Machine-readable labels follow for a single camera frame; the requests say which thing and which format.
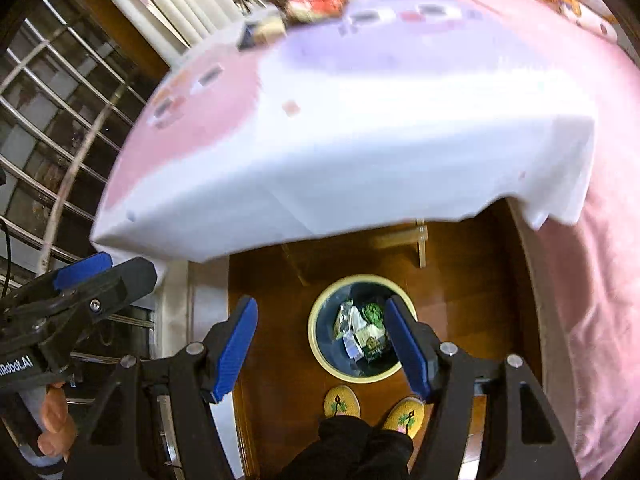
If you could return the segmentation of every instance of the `cartoon face on tablecloth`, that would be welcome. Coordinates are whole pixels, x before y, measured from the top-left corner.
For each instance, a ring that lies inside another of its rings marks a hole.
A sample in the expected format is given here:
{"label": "cartoon face on tablecloth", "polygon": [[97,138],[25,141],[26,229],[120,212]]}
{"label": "cartoon face on tablecloth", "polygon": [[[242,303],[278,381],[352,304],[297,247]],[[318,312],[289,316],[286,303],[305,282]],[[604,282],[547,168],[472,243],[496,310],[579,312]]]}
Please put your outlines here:
{"label": "cartoon face on tablecloth", "polygon": [[232,134],[254,111],[264,50],[217,45],[164,81],[131,130],[111,171],[106,209],[147,174]]}
{"label": "cartoon face on tablecloth", "polygon": [[339,20],[292,31],[293,66],[340,74],[447,75],[544,63],[488,12],[456,0],[358,0]]}

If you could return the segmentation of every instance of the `black pants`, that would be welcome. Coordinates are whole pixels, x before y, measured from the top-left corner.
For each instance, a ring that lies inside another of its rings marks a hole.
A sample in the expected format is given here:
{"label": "black pants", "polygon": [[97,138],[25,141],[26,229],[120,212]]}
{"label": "black pants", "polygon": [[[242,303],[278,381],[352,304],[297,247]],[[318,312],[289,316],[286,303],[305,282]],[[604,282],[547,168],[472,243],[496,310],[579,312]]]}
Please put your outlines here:
{"label": "black pants", "polygon": [[414,443],[393,430],[375,430],[359,418],[320,423],[320,440],[287,465],[276,480],[406,480]]}

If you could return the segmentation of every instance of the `human hand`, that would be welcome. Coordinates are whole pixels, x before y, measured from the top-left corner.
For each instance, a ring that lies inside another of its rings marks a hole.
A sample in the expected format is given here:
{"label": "human hand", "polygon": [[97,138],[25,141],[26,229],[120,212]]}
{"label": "human hand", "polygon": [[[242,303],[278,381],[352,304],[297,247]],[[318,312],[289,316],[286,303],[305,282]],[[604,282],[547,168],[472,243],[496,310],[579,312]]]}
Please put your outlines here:
{"label": "human hand", "polygon": [[38,447],[45,455],[62,455],[66,461],[78,432],[69,416],[63,384],[52,384],[40,407],[40,418],[46,430],[38,437]]}

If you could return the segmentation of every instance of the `blue gripper pad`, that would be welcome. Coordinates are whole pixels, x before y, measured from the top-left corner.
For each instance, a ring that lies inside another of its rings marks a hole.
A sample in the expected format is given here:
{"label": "blue gripper pad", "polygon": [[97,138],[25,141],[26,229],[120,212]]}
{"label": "blue gripper pad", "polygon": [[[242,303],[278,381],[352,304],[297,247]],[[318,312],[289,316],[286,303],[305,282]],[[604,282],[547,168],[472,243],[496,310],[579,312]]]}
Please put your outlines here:
{"label": "blue gripper pad", "polygon": [[438,372],[438,358],[432,346],[438,339],[433,330],[418,323],[399,296],[386,300],[385,327],[411,390],[429,400]]}
{"label": "blue gripper pad", "polygon": [[230,331],[215,331],[214,329],[217,328],[217,325],[214,325],[205,338],[205,343],[208,343],[211,339],[210,336],[214,332],[218,332],[219,335],[223,335],[223,332],[226,332],[227,335],[226,344],[219,351],[220,354],[216,363],[217,377],[212,390],[215,402],[220,402],[222,397],[233,389],[249,345],[254,338],[255,329],[258,326],[258,304],[254,298],[248,296],[240,298],[236,309],[229,316],[229,320],[219,325],[227,324],[228,326],[220,328],[230,328]]}
{"label": "blue gripper pad", "polygon": [[112,265],[113,261],[107,253],[94,254],[60,269],[53,279],[53,286],[58,292],[72,288],[104,270],[111,269]]}

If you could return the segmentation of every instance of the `metal security grille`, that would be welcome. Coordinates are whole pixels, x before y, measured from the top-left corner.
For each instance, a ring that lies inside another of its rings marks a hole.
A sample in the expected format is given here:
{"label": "metal security grille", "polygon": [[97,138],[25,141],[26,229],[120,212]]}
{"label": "metal security grille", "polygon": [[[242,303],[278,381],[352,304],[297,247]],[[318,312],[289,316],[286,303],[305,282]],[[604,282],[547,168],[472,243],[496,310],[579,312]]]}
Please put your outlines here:
{"label": "metal security grille", "polygon": [[[9,286],[17,288],[36,276],[52,240],[50,268],[95,252],[89,233],[100,196],[155,83],[75,0],[39,1],[0,59],[0,80],[0,165],[7,173],[0,217],[12,240]],[[153,311],[130,306],[79,344],[72,356],[82,376],[65,390],[80,426],[123,355],[153,357],[153,328]]]}

